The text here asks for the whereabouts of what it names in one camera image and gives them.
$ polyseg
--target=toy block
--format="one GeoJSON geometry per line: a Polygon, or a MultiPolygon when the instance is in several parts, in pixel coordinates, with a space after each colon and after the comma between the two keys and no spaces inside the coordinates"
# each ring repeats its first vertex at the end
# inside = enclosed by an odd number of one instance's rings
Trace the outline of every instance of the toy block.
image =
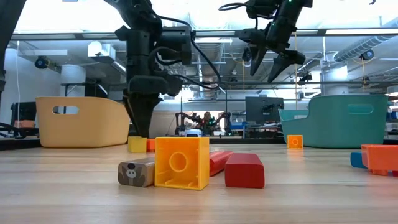
{"type": "Polygon", "coordinates": [[[155,152],[155,139],[147,139],[147,152],[155,152]]]}
{"type": "Polygon", "coordinates": [[[129,136],[128,144],[130,152],[147,152],[147,138],[129,136]]]}
{"type": "Polygon", "coordinates": [[[372,174],[388,175],[398,171],[398,146],[362,145],[362,163],[372,174]]]}
{"type": "Polygon", "coordinates": [[[351,160],[351,166],[356,167],[356,168],[367,169],[367,167],[364,166],[362,163],[362,153],[361,152],[352,152],[350,160],[351,160]]]}
{"type": "Polygon", "coordinates": [[[288,135],[287,149],[304,149],[304,141],[302,135],[288,135]]]}
{"type": "Polygon", "coordinates": [[[121,162],[118,167],[118,181],[122,185],[147,187],[154,184],[154,175],[154,157],[121,162]]]}
{"type": "Polygon", "coordinates": [[[227,187],[263,188],[264,166],[256,154],[234,153],[225,164],[227,187]]]}
{"type": "Polygon", "coordinates": [[[232,153],[232,151],[217,151],[210,153],[210,177],[213,177],[224,170],[226,161],[232,153]]]}
{"type": "Polygon", "coordinates": [[[209,184],[209,138],[159,137],[155,143],[155,186],[202,190],[209,184]]]}

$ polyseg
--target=ceiling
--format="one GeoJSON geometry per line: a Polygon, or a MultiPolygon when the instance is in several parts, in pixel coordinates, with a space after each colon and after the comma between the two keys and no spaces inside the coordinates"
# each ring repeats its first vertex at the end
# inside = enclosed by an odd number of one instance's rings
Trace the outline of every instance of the ceiling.
{"type": "MultiPolygon", "coordinates": [[[[123,21],[120,19],[118,12],[114,11],[112,7],[108,6],[103,1],[86,0],[81,4],[61,3],[58,1],[49,1],[49,6],[52,10],[44,10],[38,8],[35,2],[38,0],[28,0],[27,6],[21,15],[21,19],[17,26],[18,32],[47,32],[48,30],[56,30],[58,32],[66,31],[84,31],[84,32],[112,32],[120,27],[123,21]],[[89,9],[92,4],[98,8],[95,10],[89,9]],[[106,12],[107,16],[101,15],[101,12],[106,12]],[[48,19],[63,17],[62,20],[48,19]],[[41,24],[45,27],[38,28],[36,19],[41,19],[41,24]]],[[[158,14],[163,16],[172,16],[183,19],[191,23],[198,30],[206,29],[242,29],[245,27],[252,27],[253,21],[248,19],[244,9],[238,9],[229,12],[218,12],[216,9],[222,4],[235,1],[160,1],[152,0],[154,9],[158,14]],[[203,16],[203,11],[206,11],[207,16],[203,16]]],[[[390,20],[394,19],[394,11],[390,10],[398,6],[396,0],[377,0],[376,4],[369,6],[365,0],[314,0],[313,9],[304,9],[300,19],[297,23],[299,28],[331,28],[331,27],[380,27],[390,20]]],[[[264,27],[267,21],[261,21],[260,27],[264,27]]],[[[166,26],[176,26],[176,24],[165,21],[166,26]]],[[[311,71],[321,70],[321,67],[335,66],[333,63],[333,56],[339,51],[349,47],[351,44],[363,39],[365,37],[294,37],[290,38],[290,48],[304,53],[307,57],[306,63],[314,60],[319,61],[319,65],[313,66],[311,71]]],[[[26,41],[21,42],[20,50],[67,50],[67,55],[51,56],[51,60],[59,65],[63,64],[78,64],[87,69],[87,76],[92,78],[100,78],[106,83],[119,83],[121,74],[106,64],[95,63],[94,60],[87,57],[88,44],[90,40],[68,40],[68,41],[26,41]]],[[[103,44],[111,44],[117,51],[117,58],[124,61],[126,56],[126,44],[118,40],[101,41],[103,44]]],[[[398,52],[395,50],[398,44],[398,38],[393,37],[373,48],[376,58],[370,62],[366,62],[364,66],[360,64],[358,58],[343,62],[348,66],[348,77],[350,80],[360,80],[363,76],[370,76],[371,80],[395,80],[398,76],[397,67],[398,52]]],[[[266,81],[267,74],[271,70],[272,58],[276,54],[268,53],[263,60],[257,73],[251,77],[249,75],[249,68],[242,66],[241,55],[243,48],[246,46],[244,42],[239,39],[232,39],[232,43],[225,44],[200,44],[202,49],[205,49],[207,55],[212,55],[214,62],[219,62],[217,65],[223,81],[230,81],[231,77],[236,77],[238,81],[266,81]]],[[[193,62],[198,62],[198,54],[193,50],[193,62]]],[[[173,72],[182,73],[191,77],[209,77],[215,78],[214,73],[211,73],[205,64],[191,65],[183,67],[177,65],[172,67],[173,72]]],[[[295,66],[290,66],[279,77],[277,81],[291,81],[295,76],[295,66]]],[[[292,88],[294,85],[236,85],[229,86],[233,89],[261,89],[261,88],[292,88]]],[[[352,85],[353,91],[360,88],[359,85],[352,85]]],[[[375,91],[384,91],[386,85],[371,85],[375,91]]]]}

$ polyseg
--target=yellow block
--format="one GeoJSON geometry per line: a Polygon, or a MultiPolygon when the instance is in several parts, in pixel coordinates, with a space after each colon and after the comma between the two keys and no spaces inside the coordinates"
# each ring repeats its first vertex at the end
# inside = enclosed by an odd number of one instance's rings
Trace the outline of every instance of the yellow block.
{"type": "Polygon", "coordinates": [[[304,149],[304,141],[302,135],[288,135],[287,149],[304,149]]]}
{"type": "Polygon", "coordinates": [[[129,136],[130,152],[147,152],[147,138],[140,136],[129,136]]]}
{"type": "Polygon", "coordinates": [[[155,186],[202,190],[209,184],[209,138],[156,138],[155,186]]]}

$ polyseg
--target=table surface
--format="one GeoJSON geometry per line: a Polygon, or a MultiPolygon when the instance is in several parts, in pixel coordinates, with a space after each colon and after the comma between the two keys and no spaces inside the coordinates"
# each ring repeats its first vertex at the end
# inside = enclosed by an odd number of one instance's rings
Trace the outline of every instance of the table surface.
{"type": "Polygon", "coordinates": [[[119,185],[127,146],[0,152],[0,223],[397,223],[398,178],[352,168],[355,150],[212,145],[256,153],[264,189],[227,188],[224,173],[202,191],[119,185]]]}

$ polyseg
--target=small orange cube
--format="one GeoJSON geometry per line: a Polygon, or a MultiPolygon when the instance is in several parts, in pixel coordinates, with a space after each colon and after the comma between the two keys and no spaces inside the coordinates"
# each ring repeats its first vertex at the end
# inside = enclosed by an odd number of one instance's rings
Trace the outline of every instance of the small orange cube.
{"type": "Polygon", "coordinates": [[[304,141],[302,135],[288,135],[287,149],[304,149],[304,141]]]}
{"type": "Polygon", "coordinates": [[[155,152],[155,139],[147,139],[147,152],[155,152]]]}

